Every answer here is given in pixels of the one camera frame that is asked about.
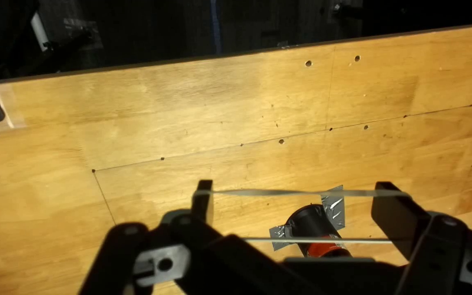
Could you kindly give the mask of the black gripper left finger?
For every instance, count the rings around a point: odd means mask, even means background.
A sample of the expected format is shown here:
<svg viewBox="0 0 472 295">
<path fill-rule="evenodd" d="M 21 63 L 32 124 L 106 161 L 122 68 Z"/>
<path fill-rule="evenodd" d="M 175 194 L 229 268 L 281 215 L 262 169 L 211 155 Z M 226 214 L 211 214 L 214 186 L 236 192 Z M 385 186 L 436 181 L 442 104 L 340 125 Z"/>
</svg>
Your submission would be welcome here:
<svg viewBox="0 0 472 295">
<path fill-rule="evenodd" d="M 203 224 L 209 224 L 213 219 L 213 183 L 200 181 L 191 196 L 191 215 L 201 220 Z"/>
</svg>

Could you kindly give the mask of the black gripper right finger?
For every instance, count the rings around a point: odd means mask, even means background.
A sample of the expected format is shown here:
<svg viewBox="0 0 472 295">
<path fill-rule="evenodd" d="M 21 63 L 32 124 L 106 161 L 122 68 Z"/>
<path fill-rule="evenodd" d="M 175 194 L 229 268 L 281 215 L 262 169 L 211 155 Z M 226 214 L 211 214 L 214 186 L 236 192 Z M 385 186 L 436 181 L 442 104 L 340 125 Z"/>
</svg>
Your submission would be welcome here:
<svg viewBox="0 0 472 295">
<path fill-rule="evenodd" d="M 370 217 L 404 260 L 409 260 L 431 215 L 391 183 L 377 183 Z"/>
</svg>

